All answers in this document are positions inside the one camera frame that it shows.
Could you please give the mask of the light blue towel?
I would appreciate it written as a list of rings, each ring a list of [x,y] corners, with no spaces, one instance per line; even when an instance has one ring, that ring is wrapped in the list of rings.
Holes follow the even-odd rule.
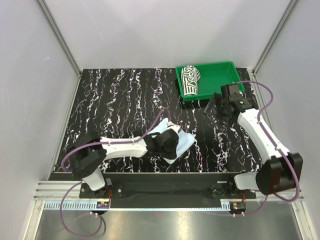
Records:
[[[196,139],[181,126],[165,118],[144,137],[144,141],[150,157],[161,157],[172,165],[196,142]]]

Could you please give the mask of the green white striped towel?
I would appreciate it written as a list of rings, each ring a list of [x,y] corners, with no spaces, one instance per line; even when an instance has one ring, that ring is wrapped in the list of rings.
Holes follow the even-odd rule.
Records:
[[[187,65],[181,70],[181,83],[184,96],[198,94],[198,81],[201,78],[199,70],[193,65]]]

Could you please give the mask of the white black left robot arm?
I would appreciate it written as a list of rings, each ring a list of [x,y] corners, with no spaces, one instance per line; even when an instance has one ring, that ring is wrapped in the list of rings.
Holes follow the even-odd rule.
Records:
[[[163,132],[154,132],[144,137],[128,139],[108,139],[94,137],[87,144],[72,148],[67,156],[72,176],[86,183],[97,198],[108,193],[103,174],[98,170],[104,160],[143,156],[160,156],[169,160],[177,158],[181,128],[170,126]]]

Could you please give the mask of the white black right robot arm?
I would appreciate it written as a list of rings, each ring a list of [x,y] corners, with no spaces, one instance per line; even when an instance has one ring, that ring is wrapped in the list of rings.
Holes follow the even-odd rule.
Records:
[[[300,176],[303,158],[291,153],[275,136],[262,117],[265,107],[259,108],[252,98],[244,98],[237,83],[223,85],[214,93],[204,114],[215,108],[216,117],[225,125],[238,123],[249,135],[258,150],[262,167],[255,172],[240,173],[227,185],[228,195],[239,198],[245,190],[258,190],[263,195],[279,196],[280,192],[295,189],[290,199],[295,201],[300,193]]]

